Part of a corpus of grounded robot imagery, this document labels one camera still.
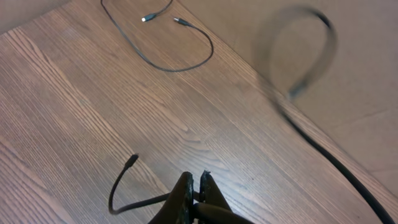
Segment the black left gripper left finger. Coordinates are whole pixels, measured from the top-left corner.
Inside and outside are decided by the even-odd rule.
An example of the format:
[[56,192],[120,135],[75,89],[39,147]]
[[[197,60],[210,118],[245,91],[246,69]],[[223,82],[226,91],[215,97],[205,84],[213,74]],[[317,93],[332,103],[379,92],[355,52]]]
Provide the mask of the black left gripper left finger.
[[162,208],[149,224],[190,224],[193,218],[193,176],[183,172]]

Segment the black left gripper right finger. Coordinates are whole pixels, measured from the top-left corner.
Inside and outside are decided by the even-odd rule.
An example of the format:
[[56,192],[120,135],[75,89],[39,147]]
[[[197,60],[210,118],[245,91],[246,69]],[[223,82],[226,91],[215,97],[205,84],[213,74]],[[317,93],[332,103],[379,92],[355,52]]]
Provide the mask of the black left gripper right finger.
[[198,222],[211,224],[253,224],[235,214],[218,188],[210,171],[204,170],[200,178]]

